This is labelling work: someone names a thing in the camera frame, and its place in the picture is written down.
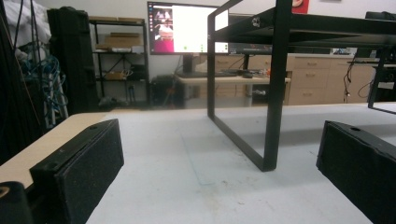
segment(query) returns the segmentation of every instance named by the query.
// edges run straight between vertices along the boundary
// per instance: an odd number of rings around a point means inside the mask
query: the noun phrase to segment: metal shelving unit
[[[136,21],[99,21],[99,20],[90,20],[90,24],[93,25],[94,32],[95,32],[95,43],[99,44],[99,34],[98,34],[98,26],[99,25],[107,25],[107,26],[133,26],[133,27],[140,27],[143,32],[143,53],[133,53],[133,52],[112,52],[112,51],[94,51],[93,54],[96,55],[97,60],[98,60],[98,68],[99,68],[99,81],[100,81],[100,87],[101,87],[101,94],[104,97],[105,96],[105,88],[104,88],[104,82],[107,81],[104,79],[103,75],[103,66],[102,66],[102,60],[106,55],[120,55],[119,60],[112,66],[109,71],[111,71],[118,63],[123,63],[123,67],[125,68],[125,64],[128,63],[129,65],[133,65],[131,61],[127,59],[128,55],[141,55],[144,58],[144,66],[145,66],[145,88],[146,88],[146,99],[147,99],[147,105],[150,105],[150,90],[149,90],[149,55],[147,52],[148,49],[148,42],[147,42],[147,29],[146,29],[146,23],[145,20],[140,19]],[[131,81],[129,79],[123,80],[125,84],[125,94],[126,97],[128,96],[128,87],[127,87],[127,82]]]
[[[231,0],[208,16],[207,115],[262,171],[276,168],[288,47],[389,49],[396,45],[396,21],[376,21],[309,14],[293,14],[292,0],[276,0],[276,6],[247,20],[215,31],[215,18],[242,0]],[[273,46],[264,155],[225,124],[215,113],[215,42]],[[384,66],[380,61],[377,71]]]

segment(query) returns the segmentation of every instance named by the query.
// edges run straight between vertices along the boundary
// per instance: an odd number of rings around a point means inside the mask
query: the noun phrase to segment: shelf
[[[113,71],[114,68],[119,63],[122,63],[122,70],[130,69],[130,67],[126,66],[126,63],[128,63],[128,66],[138,66],[138,65],[144,65],[144,71],[142,73],[136,73],[136,80],[134,79],[126,79],[126,80],[106,80],[104,79],[103,76],[97,78],[98,81],[100,81],[100,86],[101,86],[101,95],[102,97],[105,97],[105,88],[104,88],[104,83],[105,82],[140,82],[140,81],[145,81],[146,84],[146,98],[147,98],[147,103],[150,104],[150,90],[149,90],[149,56],[148,56],[148,43],[147,43],[147,30],[146,30],[146,24],[144,19],[138,19],[138,18],[115,18],[115,17],[91,17],[90,18],[90,24],[93,25],[94,27],[94,32],[95,32],[95,43],[98,45],[99,44],[99,35],[98,35],[98,26],[99,25],[111,25],[111,26],[135,26],[139,27],[142,29],[142,34],[143,34],[143,51],[141,53],[135,53],[135,52],[113,52],[113,51],[105,51],[105,50],[95,50],[92,52],[92,54],[96,55],[97,61],[98,61],[98,70],[99,74],[103,74],[105,70],[108,71]],[[120,55],[120,59],[113,65],[111,68],[105,69],[102,65],[102,61],[105,61],[106,59],[109,60],[109,57],[106,57],[105,55]],[[140,57],[143,57],[144,59],[144,64],[134,64],[136,58],[135,57],[126,57],[127,55],[138,55]],[[127,98],[128,90],[126,89],[126,84],[124,86],[125,88],[125,95]]]
[[[275,9],[271,8],[244,21],[216,31],[218,42],[272,44]],[[395,21],[292,14],[291,47],[381,48],[396,43]]]
[[[133,19],[134,21],[100,21],[90,20],[90,24],[93,25],[120,25],[120,26],[143,26],[145,25],[144,19]]]
[[[94,54],[125,54],[125,55],[143,55],[144,53],[133,52],[113,52],[113,51],[93,51]]]

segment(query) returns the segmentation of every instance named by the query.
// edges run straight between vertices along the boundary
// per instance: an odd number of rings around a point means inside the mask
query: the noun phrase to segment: red sign
[[[293,0],[293,13],[307,13],[309,0]]]

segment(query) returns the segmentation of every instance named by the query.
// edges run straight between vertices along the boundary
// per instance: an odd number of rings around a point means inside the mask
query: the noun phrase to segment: white table
[[[265,109],[217,113],[261,151]],[[63,126],[89,116],[71,117]],[[104,119],[120,121],[125,164],[88,223],[370,223],[316,167],[324,120],[396,144],[394,115],[366,104],[285,106],[278,166],[262,173],[205,109],[108,113]],[[24,157],[39,153],[29,149]],[[12,172],[8,165],[0,167],[1,181]]]

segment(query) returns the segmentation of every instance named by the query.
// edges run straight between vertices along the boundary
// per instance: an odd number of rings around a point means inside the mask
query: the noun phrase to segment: wooden desk
[[[177,80],[186,86],[200,86],[203,91],[200,95],[196,97],[195,95],[191,97],[189,94],[189,89],[186,88],[185,99],[186,108],[206,108],[207,102],[207,78],[206,77],[179,77],[175,76]],[[270,83],[269,77],[253,77],[253,78],[243,78],[243,77],[216,77],[216,83],[220,87],[228,86],[229,92],[223,92],[222,97],[217,98],[217,107],[236,107],[236,106],[252,106],[252,94],[253,85],[267,85]],[[289,91],[290,91],[290,81],[289,77],[285,78],[286,88],[285,88],[285,104],[288,104]]]
[[[11,160],[0,166],[0,182],[19,181],[25,187],[33,183],[29,169],[106,113],[76,114],[59,124]]]
[[[177,80],[186,85],[198,85],[198,84],[206,84],[207,78],[205,77],[178,77],[175,76]],[[254,78],[243,78],[243,77],[216,77],[215,78],[217,84],[269,84],[269,77],[254,77]],[[289,83],[290,78],[285,78],[285,82]]]

